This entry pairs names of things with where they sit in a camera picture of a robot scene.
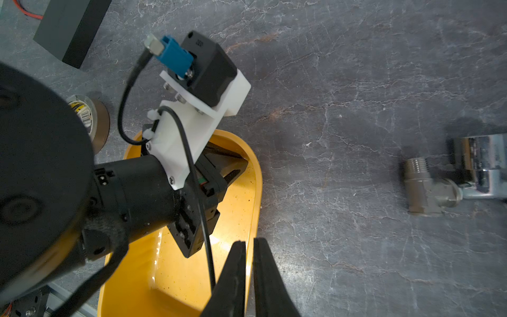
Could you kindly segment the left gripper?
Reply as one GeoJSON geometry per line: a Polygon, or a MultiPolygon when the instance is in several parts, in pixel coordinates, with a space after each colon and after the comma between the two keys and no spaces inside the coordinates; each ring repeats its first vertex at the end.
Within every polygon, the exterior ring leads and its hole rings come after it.
{"type": "Polygon", "coordinates": [[[199,187],[195,187],[188,176],[185,185],[176,192],[176,214],[174,223],[168,229],[185,258],[201,250],[204,235],[201,225],[202,207],[209,234],[212,234],[219,220],[218,205],[223,201],[228,187],[241,176],[248,161],[238,153],[208,144],[195,163],[199,187]]]}

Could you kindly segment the round tape roll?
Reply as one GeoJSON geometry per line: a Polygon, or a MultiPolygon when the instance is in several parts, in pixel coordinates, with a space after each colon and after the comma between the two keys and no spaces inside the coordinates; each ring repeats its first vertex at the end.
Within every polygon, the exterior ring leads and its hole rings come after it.
{"type": "Polygon", "coordinates": [[[94,154],[98,154],[110,133],[110,115],[107,108],[100,100],[86,95],[72,95],[66,101],[81,119],[90,136],[94,154]]]}

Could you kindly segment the black rectangular box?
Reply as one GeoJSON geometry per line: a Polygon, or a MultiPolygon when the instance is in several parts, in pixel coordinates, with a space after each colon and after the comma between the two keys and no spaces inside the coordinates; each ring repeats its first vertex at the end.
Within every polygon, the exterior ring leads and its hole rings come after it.
{"type": "Polygon", "coordinates": [[[51,0],[33,40],[79,69],[110,4],[111,0],[51,0]]]}

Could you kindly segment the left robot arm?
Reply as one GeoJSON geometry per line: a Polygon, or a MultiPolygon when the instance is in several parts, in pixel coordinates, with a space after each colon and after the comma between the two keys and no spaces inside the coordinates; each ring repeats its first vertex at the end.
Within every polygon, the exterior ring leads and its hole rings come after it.
{"type": "Polygon", "coordinates": [[[96,165],[92,143],[67,103],[37,80],[1,66],[1,304],[87,261],[110,261],[60,306],[70,316],[113,275],[129,245],[162,227],[184,256],[213,231],[218,204],[246,170],[238,153],[209,143],[184,187],[144,155],[96,165]]]}

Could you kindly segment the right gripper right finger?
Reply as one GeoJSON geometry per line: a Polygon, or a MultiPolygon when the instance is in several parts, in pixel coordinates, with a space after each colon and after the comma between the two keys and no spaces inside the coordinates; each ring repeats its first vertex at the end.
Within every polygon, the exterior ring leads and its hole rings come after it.
{"type": "Polygon", "coordinates": [[[256,316],[301,316],[289,297],[268,242],[255,238],[253,243],[256,316]]]}

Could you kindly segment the chrome faucet fitting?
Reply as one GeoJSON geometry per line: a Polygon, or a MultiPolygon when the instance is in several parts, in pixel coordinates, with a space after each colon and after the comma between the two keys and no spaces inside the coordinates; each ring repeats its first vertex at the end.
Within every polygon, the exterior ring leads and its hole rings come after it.
{"type": "Polygon", "coordinates": [[[506,134],[456,138],[454,178],[433,177],[423,157],[404,163],[408,211],[437,216],[463,200],[506,200],[506,134]]]}

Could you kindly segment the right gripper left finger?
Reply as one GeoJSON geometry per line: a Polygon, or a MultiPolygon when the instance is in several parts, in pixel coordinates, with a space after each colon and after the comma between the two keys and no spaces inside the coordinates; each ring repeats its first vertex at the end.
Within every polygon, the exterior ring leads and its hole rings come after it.
{"type": "Polygon", "coordinates": [[[246,243],[231,246],[219,281],[200,317],[244,316],[246,292],[246,243]]]}

